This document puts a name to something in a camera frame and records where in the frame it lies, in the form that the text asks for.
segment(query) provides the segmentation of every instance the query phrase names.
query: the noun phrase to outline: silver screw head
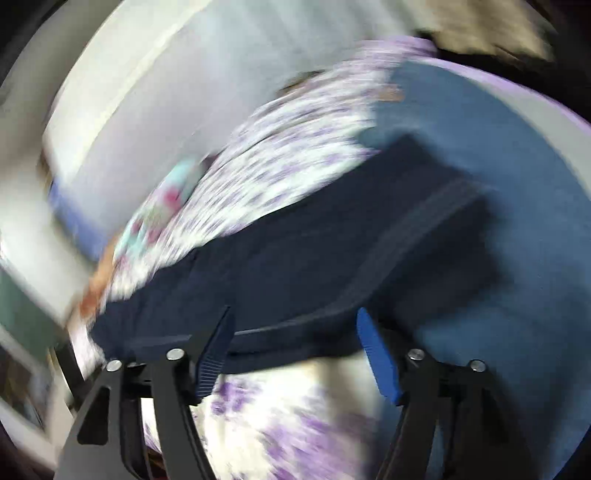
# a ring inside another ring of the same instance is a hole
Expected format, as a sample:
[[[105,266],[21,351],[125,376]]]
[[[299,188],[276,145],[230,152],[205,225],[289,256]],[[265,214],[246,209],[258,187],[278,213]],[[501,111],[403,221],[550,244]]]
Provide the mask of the silver screw head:
[[[486,370],[486,364],[482,360],[472,360],[469,365],[475,372],[483,372]]]
[[[415,360],[417,362],[425,358],[425,352],[423,352],[420,348],[411,348],[407,355],[411,360]]]
[[[184,350],[182,348],[173,348],[166,352],[166,358],[169,360],[180,360],[184,357]]]
[[[123,366],[123,363],[121,363],[121,360],[111,360],[108,364],[107,364],[107,368],[106,370],[108,372],[116,372],[118,369],[120,369]]]

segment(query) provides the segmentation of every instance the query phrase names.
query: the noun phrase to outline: white and purple patterned fabric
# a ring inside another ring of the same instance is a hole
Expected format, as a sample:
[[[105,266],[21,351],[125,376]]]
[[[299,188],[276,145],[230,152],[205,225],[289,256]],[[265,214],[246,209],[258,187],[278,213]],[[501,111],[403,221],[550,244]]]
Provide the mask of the white and purple patterned fabric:
[[[417,38],[367,42],[353,59],[259,108],[233,133],[158,241],[117,269],[108,299],[129,297],[192,248],[230,235],[357,166],[368,152],[350,139],[371,124],[369,105],[388,69],[409,57],[432,61],[426,57],[433,52],[431,43]],[[475,69],[458,73],[544,100]],[[91,348],[79,349],[88,354]],[[221,376],[193,416],[220,479],[362,478],[377,402],[375,380],[359,353]],[[142,410],[147,442],[158,449],[151,402],[144,401]]]

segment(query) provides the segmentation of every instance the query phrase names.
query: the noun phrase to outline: black metal clamp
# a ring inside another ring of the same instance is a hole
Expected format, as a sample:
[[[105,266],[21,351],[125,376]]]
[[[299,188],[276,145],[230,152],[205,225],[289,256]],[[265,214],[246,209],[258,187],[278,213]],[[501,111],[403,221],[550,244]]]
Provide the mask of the black metal clamp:
[[[436,425],[446,444],[441,478],[537,478],[509,404],[482,361],[466,367],[437,362],[398,332],[375,327],[397,366],[403,406],[379,480],[423,480]],[[142,397],[154,399],[168,478],[215,480],[189,405],[201,400],[198,366],[217,328],[212,325],[150,364],[110,361],[78,413],[56,480],[151,480]]]

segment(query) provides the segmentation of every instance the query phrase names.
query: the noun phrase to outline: teal fabric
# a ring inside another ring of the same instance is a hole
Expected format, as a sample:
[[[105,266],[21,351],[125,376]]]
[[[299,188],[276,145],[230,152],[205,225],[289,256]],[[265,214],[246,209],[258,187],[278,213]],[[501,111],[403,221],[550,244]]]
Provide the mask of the teal fabric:
[[[462,310],[414,328],[443,362],[483,359],[508,389],[542,478],[553,478],[591,424],[591,203],[563,159],[504,103],[447,70],[406,62],[358,141],[415,138],[490,187],[499,221],[486,238],[503,274]]]

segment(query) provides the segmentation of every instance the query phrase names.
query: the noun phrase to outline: metal screw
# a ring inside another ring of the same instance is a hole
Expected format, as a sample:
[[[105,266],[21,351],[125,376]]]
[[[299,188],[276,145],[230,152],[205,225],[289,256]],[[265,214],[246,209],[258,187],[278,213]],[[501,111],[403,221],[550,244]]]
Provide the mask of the metal screw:
[[[173,348],[166,352],[166,358],[169,360],[180,360],[184,357],[184,350],[182,348]]]
[[[486,364],[482,360],[472,360],[470,362],[470,368],[475,372],[483,372],[486,370]]]
[[[417,362],[425,358],[425,352],[423,352],[420,348],[411,348],[407,355],[411,360],[415,360]]]
[[[123,363],[121,363],[121,360],[111,360],[108,364],[107,364],[107,371],[108,372],[116,372],[118,369],[120,369],[123,366]]]

